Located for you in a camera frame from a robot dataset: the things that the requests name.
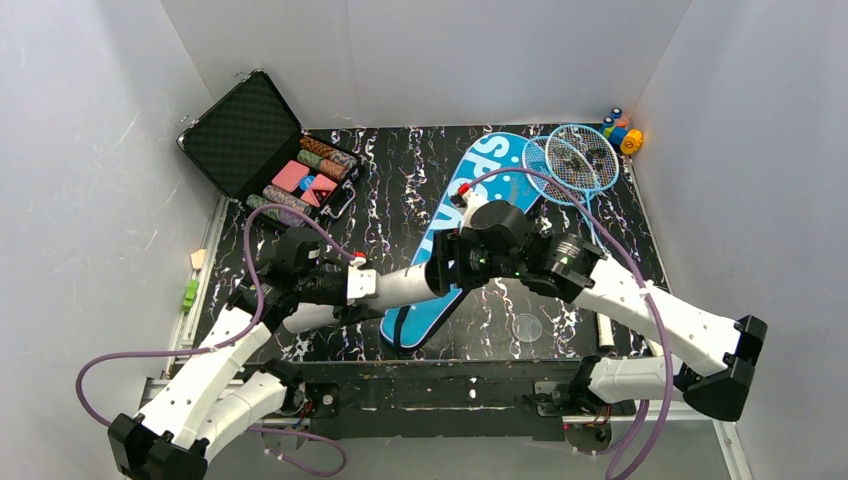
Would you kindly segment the white shuttlecock tube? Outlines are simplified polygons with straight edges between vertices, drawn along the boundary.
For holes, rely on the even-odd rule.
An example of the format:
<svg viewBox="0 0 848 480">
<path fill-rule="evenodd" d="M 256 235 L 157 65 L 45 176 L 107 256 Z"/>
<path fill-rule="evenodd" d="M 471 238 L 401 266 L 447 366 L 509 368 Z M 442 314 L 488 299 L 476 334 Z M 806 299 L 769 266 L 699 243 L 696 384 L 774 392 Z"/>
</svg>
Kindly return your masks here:
<svg viewBox="0 0 848 480">
<path fill-rule="evenodd" d="M 413 265 L 387 274 L 380 274 L 379 295 L 376 298 L 350 305 L 354 307 L 354 322 L 380 318 L 385 312 L 418 302 L 439 298 L 446 294 L 447 284 L 428 277 L 424 263 Z M 282 322 L 283 328 L 292 334 L 320 328 L 292 328 L 291 316 Z"/>
</svg>

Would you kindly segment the clear plastic tube lid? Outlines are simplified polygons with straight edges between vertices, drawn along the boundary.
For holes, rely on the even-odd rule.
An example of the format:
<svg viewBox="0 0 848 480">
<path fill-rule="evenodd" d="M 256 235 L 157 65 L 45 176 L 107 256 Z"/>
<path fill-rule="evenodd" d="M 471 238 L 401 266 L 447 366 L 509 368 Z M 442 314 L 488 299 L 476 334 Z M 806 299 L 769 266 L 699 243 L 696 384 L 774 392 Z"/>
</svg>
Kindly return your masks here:
<svg viewBox="0 0 848 480">
<path fill-rule="evenodd" d="M 512 321 L 512 334 L 519 342 L 534 343 L 542 336 L 543 327 L 536 316 L 522 313 Z"/>
</svg>

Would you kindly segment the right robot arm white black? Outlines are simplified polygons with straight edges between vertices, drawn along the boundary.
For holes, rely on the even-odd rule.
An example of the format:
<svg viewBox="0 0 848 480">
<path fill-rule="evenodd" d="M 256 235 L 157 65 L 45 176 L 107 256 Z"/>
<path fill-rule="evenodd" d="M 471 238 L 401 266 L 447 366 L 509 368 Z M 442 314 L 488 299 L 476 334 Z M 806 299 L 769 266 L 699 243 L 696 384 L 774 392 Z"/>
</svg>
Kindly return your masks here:
<svg viewBox="0 0 848 480">
<path fill-rule="evenodd" d="M 429 287 L 445 293 L 519 280 L 531 292 L 606 315 L 650 338 L 665 341 L 659 357 L 589 356 L 565 399 L 585 408 L 629 400 L 682 401 L 712 419 L 741 418 L 767 333 L 766 323 L 701 310 L 647 281 L 600 248 L 568 234 L 544 234 L 517 207 L 502 201 L 479 206 L 460 228 L 440 230 L 426 263 Z"/>
</svg>

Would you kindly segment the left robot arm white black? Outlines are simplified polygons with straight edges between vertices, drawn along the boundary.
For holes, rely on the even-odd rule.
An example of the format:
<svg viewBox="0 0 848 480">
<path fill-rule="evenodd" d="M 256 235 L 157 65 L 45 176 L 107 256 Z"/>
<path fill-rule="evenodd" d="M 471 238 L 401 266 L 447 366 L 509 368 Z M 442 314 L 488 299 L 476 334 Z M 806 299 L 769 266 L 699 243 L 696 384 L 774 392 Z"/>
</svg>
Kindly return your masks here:
<svg viewBox="0 0 848 480">
<path fill-rule="evenodd" d="M 108 439 L 129 479 L 201 479 L 211 460 L 263 417 L 282 413 L 300 424 L 314 402 L 303 373 L 284 360 L 246 367 L 280 327 L 317 329 L 347 301 L 347 275 L 329 271 L 321 252 L 330 241 L 291 228 L 276 256 L 252 267 L 213 327 L 168 384 L 135 415 L 112 420 Z"/>
</svg>

